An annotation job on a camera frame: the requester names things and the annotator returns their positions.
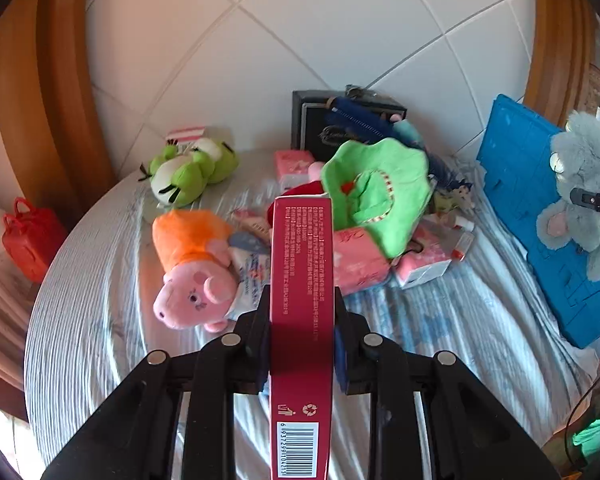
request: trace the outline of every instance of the striped bedsheet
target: striped bedsheet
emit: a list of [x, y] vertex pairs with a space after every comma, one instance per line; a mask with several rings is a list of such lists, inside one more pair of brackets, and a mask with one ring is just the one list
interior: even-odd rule
[[[543, 444], [590, 385], [598, 358], [561, 336], [524, 248], [480, 190], [481, 168], [461, 169], [478, 184], [476, 239], [465, 261], [425, 285], [403, 291], [391, 281], [347, 296], [346, 304], [405, 350], [455, 352]], [[211, 338], [199, 328], [172, 332], [152, 314], [162, 281], [150, 237], [155, 203], [136, 178], [119, 183], [80, 221], [36, 301], [25, 386], [45, 463], [147, 352], [182, 354]], [[233, 178], [209, 187], [197, 206], [226, 217], [239, 206], [263, 208], [277, 193], [272, 155], [252, 153]], [[268, 478], [268, 398], [236, 397], [238, 477]], [[368, 421], [368, 399], [344, 397], [336, 388], [330, 478], [365, 477]]]

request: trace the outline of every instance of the blue tray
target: blue tray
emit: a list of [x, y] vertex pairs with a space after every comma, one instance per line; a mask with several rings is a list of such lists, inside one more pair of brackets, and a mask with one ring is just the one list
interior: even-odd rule
[[584, 348], [600, 336], [600, 282], [587, 279], [587, 253], [577, 254], [574, 242], [552, 251], [536, 235], [536, 217], [560, 198], [549, 167], [550, 139], [559, 131], [534, 111], [499, 95], [478, 160], [487, 171], [484, 191], [500, 220], [526, 247], [562, 333]]

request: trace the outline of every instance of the peppa pig plush toy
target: peppa pig plush toy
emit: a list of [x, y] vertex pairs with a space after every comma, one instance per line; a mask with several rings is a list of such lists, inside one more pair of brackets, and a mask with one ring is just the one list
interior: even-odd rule
[[238, 284], [228, 269], [231, 226], [211, 211], [174, 209], [154, 221], [154, 245], [164, 267], [164, 286], [154, 314], [176, 330], [204, 324], [227, 327]]

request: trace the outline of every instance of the blue brush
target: blue brush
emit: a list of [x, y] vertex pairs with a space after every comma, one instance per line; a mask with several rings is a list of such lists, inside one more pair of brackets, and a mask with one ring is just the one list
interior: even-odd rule
[[336, 97], [330, 105], [327, 122], [342, 129], [352, 130], [362, 142], [375, 144], [379, 140], [396, 137], [391, 123], [382, 120], [365, 107], [346, 97]]
[[425, 149], [422, 136], [409, 121], [402, 120], [391, 124], [346, 97], [334, 98], [329, 108], [331, 111], [327, 114], [327, 122], [353, 131], [361, 142], [375, 144], [391, 137], [408, 148], [423, 150], [429, 159], [429, 174], [436, 177], [438, 187], [457, 189], [464, 184], [456, 179], [456, 174], [449, 169], [444, 160]]

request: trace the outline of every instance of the black robotic claw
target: black robotic claw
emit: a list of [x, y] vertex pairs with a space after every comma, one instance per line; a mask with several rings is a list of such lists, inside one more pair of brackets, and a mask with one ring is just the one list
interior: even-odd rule
[[[347, 395], [371, 394], [368, 480], [558, 479], [513, 417], [451, 352], [404, 352], [349, 313], [336, 290], [334, 365]], [[151, 352], [49, 465], [43, 480], [170, 480], [178, 413], [191, 392], [182, 478], [234, 480], [233, 394], [262, 391], [269, 372], [269, 288], [232, 333], [199, 352]], [[420, 449], [420, 392], [428, 449]], [[519, 457], [515, 464], [514, 457]]]

